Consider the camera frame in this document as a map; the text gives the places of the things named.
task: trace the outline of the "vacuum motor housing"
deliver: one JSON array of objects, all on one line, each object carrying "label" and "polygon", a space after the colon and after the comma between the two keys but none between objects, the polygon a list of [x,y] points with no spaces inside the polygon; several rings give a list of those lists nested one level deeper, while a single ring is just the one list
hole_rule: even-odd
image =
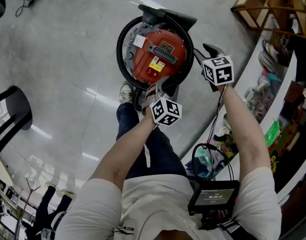
[{"label": "vacuum motor housing", "polygon": [[159,29],[144,35],[142,48],[136,48],[133,76],[148,85],[166,76],[173,76],[185,61],[184,41],[175,33]]}]

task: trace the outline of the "gray floor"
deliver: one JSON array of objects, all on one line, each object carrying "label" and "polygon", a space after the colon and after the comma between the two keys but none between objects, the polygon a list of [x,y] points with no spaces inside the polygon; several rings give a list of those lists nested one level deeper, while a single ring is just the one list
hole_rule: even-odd
[{"label": "gray floor", "polygon": [[[242,71],[254,35],[231,13],[236,0],[38,0],[20,17],[15,11],[22,1],[7,0],[0,19],[0,92],[20,87],[33,112],[32,129],[19,132],[1,154],[17,185],[27,189],[25,177],[42,185],[53,178],[59,188],[78,189],[114,144],[124,81],[116,41],[141,15],[136,4],[143,2],[198,18],[190,30],[195,47],[221,47],[231,56],[235,74]],[[216,109],[218,94],[200,73],[195,63],[180,86],[183,118],[162,128],[180,156]]]}]

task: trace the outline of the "digital timer display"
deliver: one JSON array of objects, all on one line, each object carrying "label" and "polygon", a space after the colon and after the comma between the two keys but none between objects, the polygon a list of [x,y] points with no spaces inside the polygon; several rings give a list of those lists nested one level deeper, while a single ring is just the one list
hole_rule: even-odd
[{"label": "digital timer display", "polygon": [[232,196],[233,192],[233,188],[202,190],[196,200],[195,205],[208,206],[226,204],[229,201],[229,198]]}]

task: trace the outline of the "foot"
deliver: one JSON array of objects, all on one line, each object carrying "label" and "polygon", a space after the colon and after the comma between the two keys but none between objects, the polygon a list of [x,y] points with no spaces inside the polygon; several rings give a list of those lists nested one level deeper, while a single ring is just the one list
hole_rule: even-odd
[{"label": "foot", "polygon": [[50,181],[48,181],[47,183],[45,183],[45,187],[46,187],[46,188],[48,188],[48,187],[54,187],[54,188],[56,188],[56,186],[55,186],[53,183],[51,183]]},{"label": "foot", "polygon": [[119,91],[119,103],[132,103],[133,94],[133,86],[129,82],[125,81]]},{"label": "foot", "polygon": [[75,199],[75,194],[72,191],[62,190],[61,193],[63,194],[63,196],[68,196],[71,199]]}]

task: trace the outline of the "clutter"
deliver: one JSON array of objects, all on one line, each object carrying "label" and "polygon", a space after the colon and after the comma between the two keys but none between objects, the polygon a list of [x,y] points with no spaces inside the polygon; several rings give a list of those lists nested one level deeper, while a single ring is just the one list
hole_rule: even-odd
[{"label": "clutter", "polygon": [[253,89],[249,88],[248,91],[245,94],[245,100],[246,100],[246,104],[247,102],[250,102],[252,100],[252,98],[254,97],[254,91]]},{"label": "clutter", "polygon": [[306,122],[306,111],[303,111],[302,110],[302,116],[301,116],[301,118],[298,120],[298,123],[301,125],[301,126],[303,126],[304,124],[305,124],[305,122]]},{"label": "clutter", "polygon": [[269,72],[276,72],[276,62],[270,57],[270,55],[266,51],[261,51],[258,55],[259,63],[263,68],[267,68]]},{"label": "clutter", "polygon": [[281,87],[281,83],[280,82],[272,82],[271,83],[271,91],[272,91],[272,94],[274,96],[277,95],[280,87]]},{"label": "clutter", "polygon": [[266,76],[268,80],[271,82],[280,82],[280,83],[283,82],[274,73],[268,72],[267,68],[263,69],[263,75]]},{"label": "clutter", "polygon": [[280,116],[292,124],[298,118],[297,109],[293,108],[291,103],[286,102],[282,108]]},{"label": "clutter", "polygon": [[287,151],[290,152],[290,151],[292,150],[293,146],[294,146],[295,143],[297,142],[297,140],[298,140],[298,138],[299,138],[300,135],[301,135],[301,133],[298,131],[298,132],[296,133],[295,137],[293,138],[292,142],[288,145]]},{"label": "clutter", "polygon": [[[217,146],[214,140],[211,140],[210,144]],[[224,161],[225,158],[218,151],[212,150],[210,153],[208,149],[201,146],[197,149],[194,157],[196,173],[199,177],[212,180],[225,167]],[[185,166],[187,172],[194,175],[192,161],[189,161]]]},{"label": "clutter", "polygon": [[219,127],[218,131],[214,135],[214,140],[217,142],[223,141],[220,139],[220,137],[229,135],[231,133],[231,127],[228,123],[227,114],[224,115],[223,124]]},{"label": "clutter", "polygon": [[269,43],[272,44],[274,48],[279,52],[277,55],[278,63],[288,67],[292,57],[292,49],[289,45],[290,36],[284,33],[273,32]]},{"label": "clutter", "polygon": [[279,121],[273,123],[273,125],[269,128],[268,132],[265,134],[265,140],[267,143],[267,147],[270,147],[279,134],[281,133]]},{"label": "clutter", "polygon": [[264,119],[268,109],[274,101],[275,96],[267,86],[261,86],[261,90],[253,89],[253,98],[247,102],[248,109],[252,112],[258,123]]},{"label": "clutter", "polygon": [[284,140],[284,138],[286,137],[285,132],[281,132],[278,137],[276,138],[276,140],[274,141],[274,143],[268,148],[268,152],[270,155],[273,154],[273,152],[276,150],[276,148],[281,144],[281,142]]},{"label": "clutter", "polygon": [[263,50],[274,60],[274,62],[278,63],[279,52],[275,50],[274,46],[267,40],[263,40]]},{"label": "clutter", "polygon": [[234,153],[231,148],[225,142],[219,142],[220,150],[227,156],[227,158],[233,158]]},{"label": "clutter", "polygon": [[258,79],[258,87],[256,88],[256,91],[260,92],[263,88],[269,86],[271,86],[269,79],[266,76],[261,75]]},{"label": "clutter", "polygon": [[286,128],[283,130],[283,138],[280,143],[278,143],[275,153],[281,157],[287,147],[291,144],[293,139],[295,138],[295,135],[298,132],[298,124],[288,124]]},{"label": "clutter", "polygon": [[276,169],[277,169],[277,164],[279,163],[279,161],[276,161],[276,156],[272,156],[271,157],[271,168],[272,168],[272,172],[275,173]]},{"label": "clutter", "polygon": [[298,107],[303,103],[305,97],[303,95],[305,86],[299,82],[292,81],[284,100],[292,104],[293,108]]}]

